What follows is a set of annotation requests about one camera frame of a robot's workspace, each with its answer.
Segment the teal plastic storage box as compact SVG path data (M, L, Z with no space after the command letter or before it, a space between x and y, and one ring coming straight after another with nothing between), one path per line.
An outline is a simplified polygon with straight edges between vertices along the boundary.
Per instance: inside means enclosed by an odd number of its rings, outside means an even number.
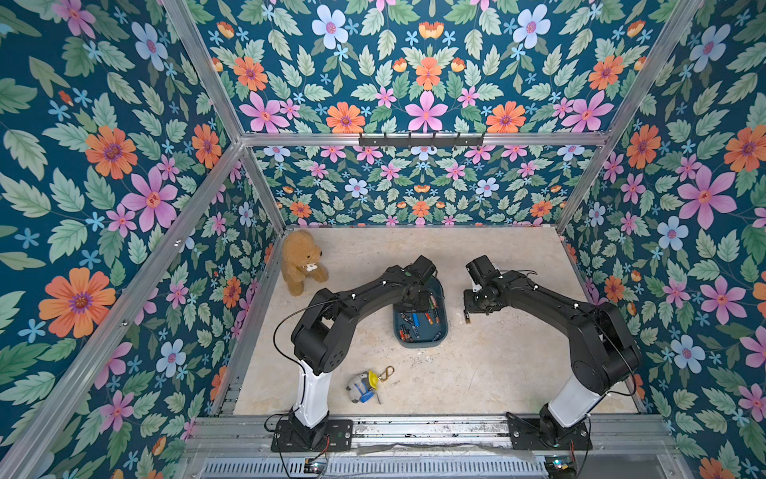
M444 289L435 277L427 281L426 287L419 297L420 311L403 305L393 307L394 335L404 347L437 347L448 335Z

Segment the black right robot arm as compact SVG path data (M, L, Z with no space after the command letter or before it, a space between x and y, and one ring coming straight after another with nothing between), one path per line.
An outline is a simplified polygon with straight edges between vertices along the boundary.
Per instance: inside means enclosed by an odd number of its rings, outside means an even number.
M576 301L520 271L469 267L476 287L464 291L464 311L490 315L520 309L560 331L569 342L572 375L541 410L541 423L569 429L581 423L619 382L634 376L642 352L620 310L611 303Z

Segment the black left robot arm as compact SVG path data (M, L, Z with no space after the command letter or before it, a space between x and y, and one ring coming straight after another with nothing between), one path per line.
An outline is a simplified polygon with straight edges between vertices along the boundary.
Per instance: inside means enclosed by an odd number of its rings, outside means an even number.
M406 267L389 267L360 287L315 293L290 337L300 371L291 411L294 422L308 430L325 423L331 374L345 361L359 323L389 305L424 311L427 283L436 271L436 265L421 255Z

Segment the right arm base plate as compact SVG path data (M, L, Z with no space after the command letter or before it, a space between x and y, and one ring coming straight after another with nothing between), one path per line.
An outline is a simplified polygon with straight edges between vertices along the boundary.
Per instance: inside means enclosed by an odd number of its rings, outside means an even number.
M562 427L554 418L525 418L506 413L510 441L516 450L590 451L590 427L582 420L572 427Z

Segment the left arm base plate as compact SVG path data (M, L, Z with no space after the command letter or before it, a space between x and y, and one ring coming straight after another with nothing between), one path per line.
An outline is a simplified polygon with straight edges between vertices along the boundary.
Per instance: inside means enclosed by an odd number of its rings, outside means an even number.
M345 452L351 449L354 422L324 419L308 428L297 419L281 419L273 434L271 452Z

